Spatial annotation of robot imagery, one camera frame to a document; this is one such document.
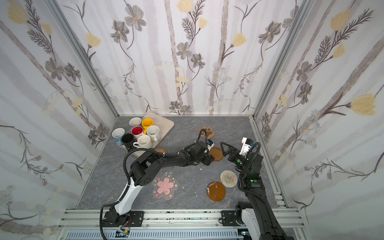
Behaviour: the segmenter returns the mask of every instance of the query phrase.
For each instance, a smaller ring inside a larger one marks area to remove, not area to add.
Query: robotic arm
[[[208,153],[214,146],[211,140],[205,138],[205,142],[199,141],[201,132],[196,142],[183,148],[177,154],[164,154],[156,152],[154,149],[135,149],[129,152],[123,161],[124,172],[128,182],[115,203],[103,205],[100,212],[100,231],[104,240],[106,240],[102,227],[117,227],[128,223],[134,215],[143,215],[143,212],[131,212],[132,203],[139,194],[140,190],[147,184],[150,184],[157,173],[163,167],[198,165],[202,162],[209,166],[214,160]],[[222,218],[223,226],[244,226],[247,228],[253,239],[292,239],[287,237],[285,232],[277,223],[272,209],[266,200],[266,193],[263,182],[259,177],[261,161],[263,157],[258,154],[260,144],[254,144],[251,139],[243,138],[243,147],[241,151],[234,146],[221,142],[223,155],[228,155],[228,160],[235,163],[235,169],[240,172],[238,187],[245,192],[250,203],[239,202],[236,206],[236,213],[229,214]],[[145,151],[130,166],[127,171],[126,160],[130,154],[135,151]],[[103,209],[110,207],[103,218]]]

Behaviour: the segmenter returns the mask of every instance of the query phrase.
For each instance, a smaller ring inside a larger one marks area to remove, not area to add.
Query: yellow mug
[[[144,119],[142,122],[141,122],[141,125],[143,126],[144,128],[144,134],[147,134],[147,128],[149,128],[150,126],[153,126],[153,120],[150,119],[150,118],[146,118]]]

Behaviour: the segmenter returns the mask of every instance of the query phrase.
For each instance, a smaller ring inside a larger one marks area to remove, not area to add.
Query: pink flower
[[[157,190],[159,194],[164,193],[165,195],[168,195],[170,194],[170,189],[173,188],[174,183],[169,182],[169,178],[166,177],[164,178],[164,181],[158,181],[157,186],[159,187]]]

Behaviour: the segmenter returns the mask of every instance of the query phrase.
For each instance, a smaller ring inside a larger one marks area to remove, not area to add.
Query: floral wallpaper
[[[251,114],[301,1],[59,0],[120,114]]]
[[[312,239],[382,239],[384,3],[315,1],[257,116]]]
[[[44,2],[0,6],[0,238],[51,239],[115,118]]]

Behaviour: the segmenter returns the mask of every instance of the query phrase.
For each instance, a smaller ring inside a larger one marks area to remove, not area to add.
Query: red mug
[[[134,138],[137,140],[141,135],[145,135],[144,133],[144,129],[142,126],[136,126],[134,128],[132,128],[131,130],[131,133],[132,135],[134,136]]]

